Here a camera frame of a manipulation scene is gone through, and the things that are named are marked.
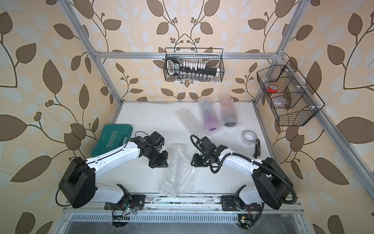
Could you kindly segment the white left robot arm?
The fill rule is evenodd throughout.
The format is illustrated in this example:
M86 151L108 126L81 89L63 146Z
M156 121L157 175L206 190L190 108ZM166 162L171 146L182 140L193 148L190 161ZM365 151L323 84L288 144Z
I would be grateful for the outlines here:
M98 180L115 168L146 157L149 167L167 168L168 153L164 148L165 139L158 132L149 136L136 136L122 146L100 156L84 160L73 159L58 184L69 206L80 208L88 203L105 203L112 210L125 211L133 205L130 192L122 185L115 186L99 183Z

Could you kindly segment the clear bubble wrap sheet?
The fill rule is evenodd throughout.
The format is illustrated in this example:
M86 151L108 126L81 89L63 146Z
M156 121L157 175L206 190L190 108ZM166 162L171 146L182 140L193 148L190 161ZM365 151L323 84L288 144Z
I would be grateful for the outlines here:
M159 194L175 199L193 191L195 169L185 152L184 145L174 144L171 147L168 167L163 170L159 183Z

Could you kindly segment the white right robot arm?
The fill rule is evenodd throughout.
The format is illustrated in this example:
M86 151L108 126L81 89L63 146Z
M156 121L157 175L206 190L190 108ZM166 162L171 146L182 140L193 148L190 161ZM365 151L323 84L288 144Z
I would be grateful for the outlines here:
M243 185L234 195L238 209L253 203L263 203L278 210L283 204L291 205L297 202L294 185L279 164L272 158L259 159L259 139L255 141L252 158L236 153L224 145L216 146L206 136L198 138L191 135L190 140L198 150L192 158L191 166L208 167L213 174L219 173L222 167L228 167L252 178L254 188L245 189Z

